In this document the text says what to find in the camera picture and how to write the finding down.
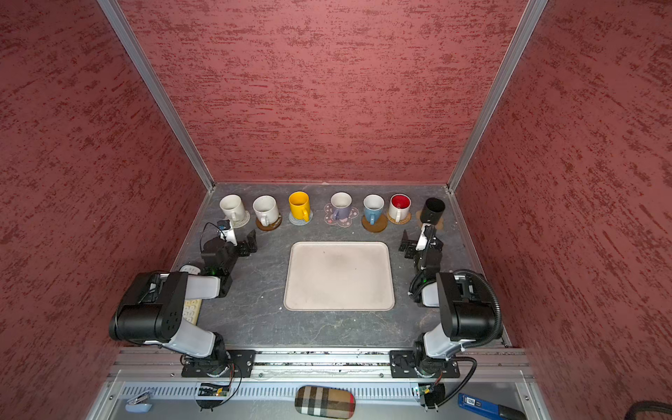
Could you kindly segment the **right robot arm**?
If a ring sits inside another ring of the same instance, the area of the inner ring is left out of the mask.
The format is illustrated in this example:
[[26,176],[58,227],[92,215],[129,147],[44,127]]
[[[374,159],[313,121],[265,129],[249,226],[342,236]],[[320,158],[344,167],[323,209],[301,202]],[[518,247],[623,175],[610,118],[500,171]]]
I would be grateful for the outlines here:
[[415,267],[408,295],[420,306],[439,309],[440,320],[418,336],[413,350],[390,353],[395,377],[455,376],[458,354],[502,337],[502,308],[493,287],[471,269],[442,271],[443,246],[432,224],[423,225],[416,240],[402,234],[399,251]]

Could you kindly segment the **pink flower coaster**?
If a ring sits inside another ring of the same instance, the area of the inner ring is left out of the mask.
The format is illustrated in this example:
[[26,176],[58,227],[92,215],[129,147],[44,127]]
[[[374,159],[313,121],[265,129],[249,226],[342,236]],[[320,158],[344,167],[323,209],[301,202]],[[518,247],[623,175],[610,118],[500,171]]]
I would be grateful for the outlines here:
[[335,208],[332,204],[326,204],[324,210],[325,223],[329,226],[337,226],[343,229],[350,228],[353,225],[354,219],[360,214],[359,209],[355,206]]

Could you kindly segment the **yellow mug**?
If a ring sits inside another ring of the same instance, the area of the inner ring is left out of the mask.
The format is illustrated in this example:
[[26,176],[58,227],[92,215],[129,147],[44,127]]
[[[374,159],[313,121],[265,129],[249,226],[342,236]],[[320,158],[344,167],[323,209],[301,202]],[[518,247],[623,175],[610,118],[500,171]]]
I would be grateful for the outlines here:
[[294,213],[295,218],[303,217],[306,221],[309,219],[310,198],[306,192],[294,192],[289,197],[290,211]]

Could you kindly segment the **brown cork round coaster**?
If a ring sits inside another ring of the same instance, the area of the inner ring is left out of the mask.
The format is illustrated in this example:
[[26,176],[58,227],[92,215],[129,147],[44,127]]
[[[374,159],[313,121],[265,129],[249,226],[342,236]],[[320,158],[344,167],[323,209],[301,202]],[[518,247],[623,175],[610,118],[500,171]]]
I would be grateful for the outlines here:
[[371,224],[365,215],[362,216],[362,227],[371,233],[381,233],[388,227],[389,220],[381,215],[374,224]]

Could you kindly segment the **brown wooden flower coaster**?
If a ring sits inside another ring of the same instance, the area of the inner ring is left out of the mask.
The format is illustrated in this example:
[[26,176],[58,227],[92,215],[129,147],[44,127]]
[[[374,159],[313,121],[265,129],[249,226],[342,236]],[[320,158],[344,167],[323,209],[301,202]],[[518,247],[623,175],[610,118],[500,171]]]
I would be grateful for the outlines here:
[[[421,213],[422,213],[421,210],[418,210],[415,213],[415,219],[418,221],[418,227],[421,227],[423,225],[423,222],[421,222],[421,220],[420,220]],[[441,216],[439,218],[439,222],[436,224],[437,231],[444,231],[445,230],[444,226],[445,226],[445,220],[444,220],[444,217]]]

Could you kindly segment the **black mug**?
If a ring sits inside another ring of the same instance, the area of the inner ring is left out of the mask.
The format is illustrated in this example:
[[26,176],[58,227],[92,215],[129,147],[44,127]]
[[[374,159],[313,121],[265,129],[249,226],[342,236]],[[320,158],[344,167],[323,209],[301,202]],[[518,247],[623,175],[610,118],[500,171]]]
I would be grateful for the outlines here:
[[445,210],[446,203],[444,203],[442,199],[430,197],[425,201],[423,209],[419,215],[419,220],[423,224],[432,224],[437,226],[441,221]]

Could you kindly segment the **red inside white mug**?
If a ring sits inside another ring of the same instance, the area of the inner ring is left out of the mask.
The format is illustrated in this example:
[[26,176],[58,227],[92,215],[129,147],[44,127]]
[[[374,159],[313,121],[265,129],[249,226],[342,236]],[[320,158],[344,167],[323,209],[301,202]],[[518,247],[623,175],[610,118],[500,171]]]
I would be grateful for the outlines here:
[[390,198],[388,214],[399,222],[411,212],[411,204],[412,202],[409,196],[405,194],[395,194]]

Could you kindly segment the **grey woven round coaster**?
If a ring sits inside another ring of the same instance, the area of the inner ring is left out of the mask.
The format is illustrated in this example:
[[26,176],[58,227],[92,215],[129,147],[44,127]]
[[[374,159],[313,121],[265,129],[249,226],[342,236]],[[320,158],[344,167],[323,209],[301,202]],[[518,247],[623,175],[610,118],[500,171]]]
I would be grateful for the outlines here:
[[305,220],[303,217],[300,218],[295,218],[295,215],[293,212],[289,213],[289,219],[290,223],[294,226],[302,227],[307,225],[312,219],[313,219],[313,211],[309,212],[309,219]]

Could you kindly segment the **white speckled mug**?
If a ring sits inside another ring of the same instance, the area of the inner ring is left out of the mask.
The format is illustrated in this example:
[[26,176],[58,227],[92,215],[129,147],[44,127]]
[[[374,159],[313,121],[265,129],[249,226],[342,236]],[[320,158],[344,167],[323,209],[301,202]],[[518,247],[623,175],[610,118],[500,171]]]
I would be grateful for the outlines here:
[[270,195],[263,195],[256,198],[253,203],[253,209],[257,216],[257,220],[265,228],[270,227],[280,218],[278,203],[276,199]]

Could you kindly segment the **light blue mug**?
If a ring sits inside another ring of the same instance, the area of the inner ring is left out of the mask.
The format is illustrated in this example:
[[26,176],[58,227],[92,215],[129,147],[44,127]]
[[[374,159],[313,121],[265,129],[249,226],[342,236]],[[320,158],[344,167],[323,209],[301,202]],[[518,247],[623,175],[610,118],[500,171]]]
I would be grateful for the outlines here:
[[385,201],[382,196],[369,194],[363,200],[364,217],[366,222],[373,226],[380,219],[385,207]]

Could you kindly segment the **beige spiral round coaster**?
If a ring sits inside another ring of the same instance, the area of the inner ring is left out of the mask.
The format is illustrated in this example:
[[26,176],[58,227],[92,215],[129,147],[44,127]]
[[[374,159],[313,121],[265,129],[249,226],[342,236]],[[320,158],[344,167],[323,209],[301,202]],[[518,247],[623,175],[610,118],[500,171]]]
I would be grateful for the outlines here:
[[243,218],[239,218],[238,220],[234,220],[235,214],[228,215],[225,220],[229,221],[231,228],[232,229],[241,229],[245,225],[247,225],[250,222],[250,212],[245,211]]

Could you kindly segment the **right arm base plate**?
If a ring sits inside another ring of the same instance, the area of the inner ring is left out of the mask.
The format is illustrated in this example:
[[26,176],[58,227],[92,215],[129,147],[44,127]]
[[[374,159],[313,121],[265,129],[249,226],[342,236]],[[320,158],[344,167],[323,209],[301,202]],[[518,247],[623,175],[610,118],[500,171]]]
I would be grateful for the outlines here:
[[392,350],[390,357],[390,370],[393,378],[419,378],[419,379],[456,379],[460,377],[460,368],[456,362],[445,359],[433,359],[423,355],[417,355],[411,350]]

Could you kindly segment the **cream white mug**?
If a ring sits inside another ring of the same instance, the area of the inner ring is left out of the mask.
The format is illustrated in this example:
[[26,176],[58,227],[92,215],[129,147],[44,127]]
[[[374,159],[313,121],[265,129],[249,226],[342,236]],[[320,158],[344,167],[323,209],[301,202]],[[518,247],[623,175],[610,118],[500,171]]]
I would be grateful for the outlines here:
[[245,220],[247,213],[240,196],[229,194],[220,200],[219,205],[227,220],[233,223]]

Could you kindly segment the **dark brown glossy coaster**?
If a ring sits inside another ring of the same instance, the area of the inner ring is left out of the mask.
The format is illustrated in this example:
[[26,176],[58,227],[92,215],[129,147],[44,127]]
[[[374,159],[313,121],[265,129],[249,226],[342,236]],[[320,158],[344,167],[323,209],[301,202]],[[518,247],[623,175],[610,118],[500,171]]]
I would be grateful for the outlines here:
[[262,224],[262,222],[260,222],[259,219],[255,220],[255,225],[257,226],[258,229],[261,229],[264,232],[269,232],[269,231],[273,231],[273,230],[279,228],[282,224],[282,221],[283,221],[283,216],[279,215],[278,219],[275,222],[269,224],[268,226],[264,226],[264,224]]

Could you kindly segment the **lavender handle mug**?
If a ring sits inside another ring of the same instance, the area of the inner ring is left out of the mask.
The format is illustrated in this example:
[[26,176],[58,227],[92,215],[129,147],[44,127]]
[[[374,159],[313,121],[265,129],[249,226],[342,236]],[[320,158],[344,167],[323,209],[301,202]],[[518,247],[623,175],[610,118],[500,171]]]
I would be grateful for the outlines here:
[[352,202],[353,199],[347,192],[336,192],[330,199],[332,219],[334,221],[346,220],[351,213]]

